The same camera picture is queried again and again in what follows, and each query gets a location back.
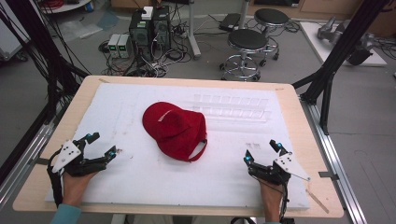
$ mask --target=wooden table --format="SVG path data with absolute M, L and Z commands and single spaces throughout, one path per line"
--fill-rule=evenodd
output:
M 307 210 L 288 210 L 288 217 L 341 217 L 344 214 L 337 193 L 330 178 L 321 178 L 318 172 L 327 171 L 321 158 L 318 145 L 312 134 L 304 111 L 294 88 L 289 84 L 232 82 L 193 79 L 147 78 L 147 77 L 86 77 L 75 98 L 68 107 L 61 122 L 44 149 L 41 158 L 50 156 L 64 143 L 72 139 L 77 126 L 83 118 L 93 96 L 101 83 L 124 83 L 138 85 L 166 85 L 207 88 L 237 88 L 275 91 L 284 120 L 288 126 L 290 141 L 299 163 L 311 176 L 305 182 L 310 208 Z M 13 207 L 17 211 L 55 211 L 54 203 L 45 202 L 50 188 L 45 165 L 37 164 L 24 183 Z M 197 207 L 197 206 L 159 206 L 136 204 L 84 203 L 84 212 L 112 214 L 166 214 L 190 216 L 239 216 L 263 217 L 257 208 L 236 207 Z

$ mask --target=electronic device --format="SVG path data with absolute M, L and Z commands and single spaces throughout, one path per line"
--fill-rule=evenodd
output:
M 142 13 L 142 20 L 143 21 L 151 21 L 153 7 L 143 7 L 143 10 L 144 11 Z
M 142 20 L 142 12 L 136 11 L 131 18 L 129 34 L 134 47 L 134 54 L 141 55 L 146 61 L 152 61 L 151 45 L 154 29 L 152 21 Z
M 169 50 L 171 48 L 169 6 L 155 8 L 152 22 L 155 39 L 157 40 L 157 49 Z
M 341 38 L 341 35 L 344 33 L 346 28 L 348 27 L 350 20 L 343 21 L 338 24 L 335 30 L 332 30 L 332 26 L 335 22 L 335 17 L 331 17 L 328 22 L 321 27 L 318 28 L 317 37 L 318 39 L 327 39 L 331 44 L 336 44 L 338 40 Z M 354 50 L 350 53 L 350 55 L 346 58 L 346 61 L 352 65 L 359 65 L 364 63 L 370 56 L 373 55 L 370 50 L 375 46 L 375 36 L 373 34 L 366 33 L 361 37 L 361 41 L 359 41 Z
M 239 13 L 228 14 L 224 20 L 220 23 L 219 29 L 231 32 L 234 27 L 238 27 L 239 19 L 241 15 Z
M 129 58 L 133 54 L 131 37 L 129 35 L 121 35 L 117 49 L 121 58 Z
M 121 35 L 112 35 L 108 41 L 107 47 L 112 58 L 120 57 L 119 50 L 117 49 L 117 44 L 119 43 L 120 37 Z
M 62 203 L 63 191 L 61 177 L 64 172 L 71 176 L 84 176 L 106 169 L 107 165 L 117 156 L 116 146 L 105 152 L 103 157 L 96 159 L 84 158 L 84 149 L 88 144 L 93 143 L 100 137 L 99 133 L 86 134 L 79 140 L 67 140 L 59 150 L 50 158 L 47 164 L 47 173 L 52 185 L 53 198 L 57 206 Z M 57 161 L 52 166 L 53 159 L 58 156 Z
M 284 222 L 284 215 L 287 208 L 288 198 L 288 183 L 291 175 L 298 176 L 304 180 L 310 181 L 311 177 L 304 170 L 304 168 L 297 162 L 292 152 L 288 152 L 281 143 L 275 140 L 270 141 L 272 149 L 279 153 L 279 157 L 274 159 L 272 165 L 261 165 L 254 162 L 253 156 L 247 150 L 244 162 L 247 165 L 247 172 L 256 179 L 268 181 L 274 185 L 281 185 L 282 190 L 282 203 L 280 209 L 280 223 Z

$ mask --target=chair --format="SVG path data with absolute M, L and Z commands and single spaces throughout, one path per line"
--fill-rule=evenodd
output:
M 272 52 L 276 50 L 276 54 L 274 55 L 273 59 L 277 60 L 279 57 L 279 44 L 271 36 L 269 36 L 269 33 L 271 32 L 272 29 L 284 27 L 285 24 L 289 21 L 289 17 L 285 13 L 279 10 L 273 8 L 262 8 L 254 13 L 254 20 L 258 24 L 264 26 L 264 30 L 262 30 L 262 34 L 266 38 L 267 48 L 265 51 L 264 58 L 260 62 L 260 66 L 265 66 L 266 56 L 268 52 Z M 275 42 L 275 45 L 270 45 L 270 40 Z
M 238 49 L 240 54 L 232 55 L 220 65 L 220 69 L 224 70 L 221 80 L 231 76 L 244 81 L 258 81 L 261 77 L 259 66 L 248 55 L 266 51 L 267 39 L 264 35 L 254 30 L 235 30 L 228 35 L 228 45 L 232 49 Z

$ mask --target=red baseball cap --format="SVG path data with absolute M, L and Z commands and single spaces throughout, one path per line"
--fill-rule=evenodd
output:
M 206 124 L 202 113 L 158 102 L 143 114 L 143 127 L 160 150 L 179 161 L 196 161 L 206 148 Z

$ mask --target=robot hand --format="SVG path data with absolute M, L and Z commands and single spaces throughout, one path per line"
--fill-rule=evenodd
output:
M 309 175 L 305 172 L 303 167 L 301 167 L 291 152 L 283 148 L 282 144 L 271 140 L 270 145 L 275 152 L 279 152 L 279 158 L 274 159 L 272 166 L 263 166 L 254 162 L 254 158 L 247 150 L 244 161 L 250 175 L 275 185 L 288 183 L 291 175 L 310 180 Z
M 116 146 L 105 153 L 104 157 L 88 160 L 84 159 L 84 148 L 100 137 L 99 133 L 87 134 L 79 140 L 66 141 L 59 152 L 58 160 L 52 167 L 52 172 L 61 172 L 62 169 L 71 176 L 84 176 L 106 169 L 106 166 L 117 155 Z

